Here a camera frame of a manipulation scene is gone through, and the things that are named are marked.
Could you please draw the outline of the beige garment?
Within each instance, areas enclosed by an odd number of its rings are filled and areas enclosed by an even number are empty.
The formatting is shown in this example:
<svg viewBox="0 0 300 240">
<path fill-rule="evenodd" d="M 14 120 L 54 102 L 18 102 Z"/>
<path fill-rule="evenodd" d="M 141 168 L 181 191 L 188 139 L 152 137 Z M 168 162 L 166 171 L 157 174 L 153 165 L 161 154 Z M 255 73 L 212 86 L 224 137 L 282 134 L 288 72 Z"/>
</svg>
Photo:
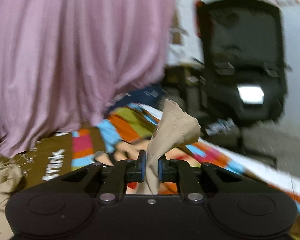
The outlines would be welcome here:
<svg viewBox="0 0 300 240">
<path fill-rule="evenodd" d="M 200 125 L 196 118 L 179 105 L 166 100 L 162 117 L 146 150 L 145 181 L 139 184 L 137 194 L 157 194 L 159 191 L 159 158 L 171 149 L 198 141 Z"/>
</svg>

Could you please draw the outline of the black office chair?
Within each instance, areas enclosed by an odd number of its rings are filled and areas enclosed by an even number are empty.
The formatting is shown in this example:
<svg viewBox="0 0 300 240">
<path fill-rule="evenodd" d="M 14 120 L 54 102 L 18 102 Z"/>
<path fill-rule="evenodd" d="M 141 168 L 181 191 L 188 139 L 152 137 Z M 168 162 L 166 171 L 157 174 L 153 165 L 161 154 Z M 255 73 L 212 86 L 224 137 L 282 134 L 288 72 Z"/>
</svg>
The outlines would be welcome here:
<svg viewBox="0 0 300 240">
<path fill-rule="evenodd" d="M 196 3 L 205 110 L 242 131 L 277 121 L 287 95 L 279 7 L 259 0 Z"/>
</svg>

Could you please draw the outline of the dark blue cloth item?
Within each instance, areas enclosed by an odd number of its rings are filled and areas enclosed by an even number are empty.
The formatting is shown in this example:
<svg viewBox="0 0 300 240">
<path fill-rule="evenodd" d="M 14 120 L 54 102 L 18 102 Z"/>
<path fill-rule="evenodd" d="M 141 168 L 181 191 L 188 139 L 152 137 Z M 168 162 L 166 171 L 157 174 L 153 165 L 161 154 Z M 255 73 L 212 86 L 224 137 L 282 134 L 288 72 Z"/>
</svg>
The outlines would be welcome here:
<svg viewBox="0 0 300 240">
<path fill-rule="evenodd" d="M 116 96 L 111 100 L 108 111 L 111 112 L 116 108 L 127 106 L 130 103 L 139 103 L 156 108 L 163 96 L 164 91 L 160 84 L 150 85 Z"/>
</svg>

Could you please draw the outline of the brown colourful cartoon bedspread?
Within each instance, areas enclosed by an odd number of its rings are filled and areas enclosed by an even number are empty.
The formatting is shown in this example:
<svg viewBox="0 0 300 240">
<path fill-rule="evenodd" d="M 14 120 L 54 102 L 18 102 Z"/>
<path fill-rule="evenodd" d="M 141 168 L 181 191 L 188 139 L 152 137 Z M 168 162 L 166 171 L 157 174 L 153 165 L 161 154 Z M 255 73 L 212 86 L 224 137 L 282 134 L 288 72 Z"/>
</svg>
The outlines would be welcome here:
<svg viewBox="0 0 300 240">
<path fill-rule="evenodd" d="M 70 133 L 55 133 L 10 159 L 0 155 L 0 239 L 13 235 L 4 214 L 13 192 L 82 168 L 94 160 L 111 165 L 114 160 L 135 159 L 140 150 L 147 148 L 161 116 L 157 109 L 131 103 L 117 108 L 95 127 L 85 125 Z M 285 191 L 298 207 L 291 235 L 300 239 L 300 178 L 205 140 L 174 148 L 167 157 L 187 161 L 194 167 L 212 163 Z"/>
</svg>

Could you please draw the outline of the pink satin curtain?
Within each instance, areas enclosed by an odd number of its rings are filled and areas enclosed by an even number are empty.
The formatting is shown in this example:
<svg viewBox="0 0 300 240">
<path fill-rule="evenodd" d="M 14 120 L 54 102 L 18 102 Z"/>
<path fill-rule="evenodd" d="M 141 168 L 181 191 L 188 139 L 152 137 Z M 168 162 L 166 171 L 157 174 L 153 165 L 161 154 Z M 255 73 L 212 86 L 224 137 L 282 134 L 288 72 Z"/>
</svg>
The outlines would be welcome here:
<svg viewBox="0 0 300 240">
<path fill-rule="evenodd" d="M 0 155 L 158 82 L 173 14 L 174 0 L 0 0 Z"/>
</svg>

